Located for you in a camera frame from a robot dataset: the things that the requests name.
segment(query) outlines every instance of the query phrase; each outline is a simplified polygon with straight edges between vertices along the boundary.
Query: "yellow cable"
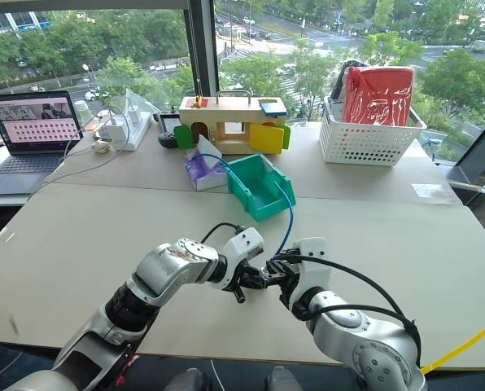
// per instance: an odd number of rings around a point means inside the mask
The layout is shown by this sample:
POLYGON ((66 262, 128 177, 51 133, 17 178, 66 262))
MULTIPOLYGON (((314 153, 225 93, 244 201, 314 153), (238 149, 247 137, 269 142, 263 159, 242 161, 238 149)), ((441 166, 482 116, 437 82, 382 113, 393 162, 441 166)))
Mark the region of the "yellow cable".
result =
POLYGON ((422 369, 423 374, 425 375, 430 371, 433 371, 437 367, 441 367, 445 362, 447 362, 453 357, 456 357, 458 354, 464 352, 465 350, 469 349, 470 347, 472 347, 472 345, 474 345, 484 337, 485 337, 485 328, 482 331, 478 332, 478 334, 470 338, 463 345, 460 345, 457 348, 453 349, 449 353, 445 354, 442 358, 439 358, 438 360, 434 361, 431 365, 427 365, 426 367, 423 367, 422 369))

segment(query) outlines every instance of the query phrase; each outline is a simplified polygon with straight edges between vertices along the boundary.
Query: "white basket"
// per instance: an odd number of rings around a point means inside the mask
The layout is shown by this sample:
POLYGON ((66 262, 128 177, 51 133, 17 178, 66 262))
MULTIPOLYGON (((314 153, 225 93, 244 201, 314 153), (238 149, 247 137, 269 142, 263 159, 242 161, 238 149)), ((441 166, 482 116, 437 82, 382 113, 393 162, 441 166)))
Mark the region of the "white basket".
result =
POLYGON ((342 103, 324 101, 320 142, 325 162, 395 165, 420 131, 427 129, 412 108, 409 117, 414 127, 351 124, 335 120, 342 118, 342 103))

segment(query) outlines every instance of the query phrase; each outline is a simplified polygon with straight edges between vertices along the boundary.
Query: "beige table surface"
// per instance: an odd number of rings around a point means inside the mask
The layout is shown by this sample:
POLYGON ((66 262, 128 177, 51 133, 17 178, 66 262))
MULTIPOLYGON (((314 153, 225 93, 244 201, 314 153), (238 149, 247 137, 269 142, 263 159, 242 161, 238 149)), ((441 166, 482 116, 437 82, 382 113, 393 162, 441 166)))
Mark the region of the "beige table surface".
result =
MULTIPOLYGON (((461 204, 417 140, 414 140, 394 167, 329 164, 322 160, 319 131, 320 123, 294 125, 290 149, 283 151, 281 155, 269 155, 269 159, 291 179, 296 196, 461 204), (413 184, 434 184, 443 190, 438 197, 426 198, 415 192, 413 184)), ((137 151, 123 152, 100 169, 71 175, 60 179, 60 182, 194 191, 182 164, 185 152, 161 147, 157 140, 158 134, 158 125, 153 125, 137 151)), ((73 152, 80 151, 91 143, 92 139, 86 138, 73 152)), ((70 156, 51 178, 94 167, 109 158, 109 155, 97 155, 91 150, 70 156)), ((218 187, 210 191, 228 190, 226 187, 218 187)))
MULTIPOLYGON (((255 224, 230 194, 53 184, 0 235, 0 341, 62 346, 107 301, 142 257, 217 222, 255 226, 264 264, 288 223, 284 211, 255 224), (12 331, 15 320, 19 334, 12 331)), ((212 245, 232 233, 220 230, 212 245)), ((485 327, 485 232, 465 207, 298 198, 288 245, 324 236, 332 261, 375 279, 417 320, 428 364, 485 327)), ((387 303, 338 271, 330 287, 349 302, 387 303)), ((278 300, 278 288, 232 294, 182 288, 161 310, 140 351, 213 358, 332 362, 278 300)), ((485 340, 446 367, 484 368, 485 340)))

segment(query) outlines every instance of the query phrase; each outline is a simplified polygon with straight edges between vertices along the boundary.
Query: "laptop screen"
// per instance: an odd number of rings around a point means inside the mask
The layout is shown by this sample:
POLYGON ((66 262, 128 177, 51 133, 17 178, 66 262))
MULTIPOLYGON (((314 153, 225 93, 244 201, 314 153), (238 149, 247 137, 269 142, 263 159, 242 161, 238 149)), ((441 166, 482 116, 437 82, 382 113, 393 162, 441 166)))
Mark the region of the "laptop screen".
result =
POLYGON ((67 91, 0 95, 0 134, 11 154, 63 152, 83 137, 67 91))

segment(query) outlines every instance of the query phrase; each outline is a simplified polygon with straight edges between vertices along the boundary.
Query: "glass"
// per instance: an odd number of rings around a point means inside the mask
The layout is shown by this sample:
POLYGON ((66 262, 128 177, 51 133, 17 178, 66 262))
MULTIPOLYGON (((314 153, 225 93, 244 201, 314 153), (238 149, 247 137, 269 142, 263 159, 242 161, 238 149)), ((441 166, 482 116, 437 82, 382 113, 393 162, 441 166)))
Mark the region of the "glass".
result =
POLYGON ((127 89, 163 111, 195 94, 182 11, 0 14, 0 94, 68 90, 98 113, 127 89))
POLYGON ((321 121, 345 60, 412 66, 412 106, 429 128, 419 141, 434 159, 456 162, 485 129, 485 4, 341 4, 216 0, 221 89, 278 96, 288 122, 321 121))

